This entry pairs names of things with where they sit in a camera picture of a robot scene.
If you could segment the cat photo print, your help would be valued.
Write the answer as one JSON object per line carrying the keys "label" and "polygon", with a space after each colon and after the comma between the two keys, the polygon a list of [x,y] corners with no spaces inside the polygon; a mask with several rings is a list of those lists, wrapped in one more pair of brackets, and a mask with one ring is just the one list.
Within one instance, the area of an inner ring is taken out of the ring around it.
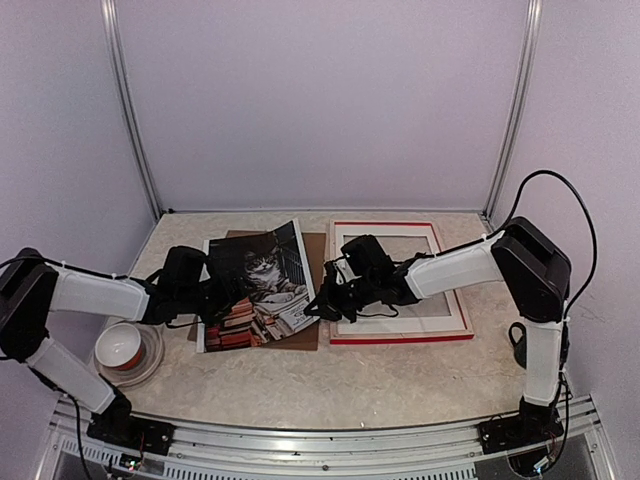
{"label": "cat photo print", "polygon": [[261,235],[204,242],[216,270],[234,270],[244,279],[250,306],[276,319],[290,336],[312,323],[304,308],[314,299],[310,267],[299,221],[291,219]]}

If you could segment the brown backing board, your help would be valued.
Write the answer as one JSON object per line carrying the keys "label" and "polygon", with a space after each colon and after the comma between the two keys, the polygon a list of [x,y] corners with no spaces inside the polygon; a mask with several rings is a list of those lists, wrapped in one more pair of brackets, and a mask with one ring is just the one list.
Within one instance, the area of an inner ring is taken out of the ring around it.
{"label": "brown backing board", "polygon": [[[261,235],[256,230],[228,230],[226,238]],[[323,277],[326,234],[303,232],[307,260],[314,289],[317,291]],[[187,340],[194,342],[196,353],[213,353],[237,350],[246,347],[262,347],[280,350],[316,351],[318,348],[319,323],[312,323],[290,336],[281,335],[278,318],[268,320],[264,312],[250,306],[245,297],[237,303],[221,326],[206,328],[203,324],[192,325]]]}

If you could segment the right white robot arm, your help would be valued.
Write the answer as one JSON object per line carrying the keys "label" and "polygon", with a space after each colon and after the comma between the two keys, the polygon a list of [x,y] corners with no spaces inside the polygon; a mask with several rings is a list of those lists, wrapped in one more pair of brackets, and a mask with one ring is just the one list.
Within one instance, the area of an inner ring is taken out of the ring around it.
{"label": "right white robot arm", "polygon": [[355,322],[368,305],[414,305],[436,294],[502,282],[525,328],[525,386],[517,414],[487,420],[478,433],[484,453],[559,438],[557,410],[568,355],[571,263],[537,227],[516,217],[480,239],[440,253],[394,261],[372,235],[361,235],[324,265],[308,316]]}

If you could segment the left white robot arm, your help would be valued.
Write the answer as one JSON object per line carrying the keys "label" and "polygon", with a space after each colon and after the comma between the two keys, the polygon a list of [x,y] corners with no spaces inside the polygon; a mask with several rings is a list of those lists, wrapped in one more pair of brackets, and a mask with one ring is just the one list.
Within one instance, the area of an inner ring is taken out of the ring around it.
{"label": "left white robot arm", "polygon": [[128,398],[109,380],[51,338],[52,312],[116,317],[126,325],[169,325],[194,314],[206,326],[221,323],[244,299],[240,277],[218,271],[203,251],[169,250],[164,265],[146,279],[66,266],[24,248],[1,265],[1,351],[27,366],[47,387],[91,413],[87,434],[108,444],[165,456],[174,425],[133,415]]}

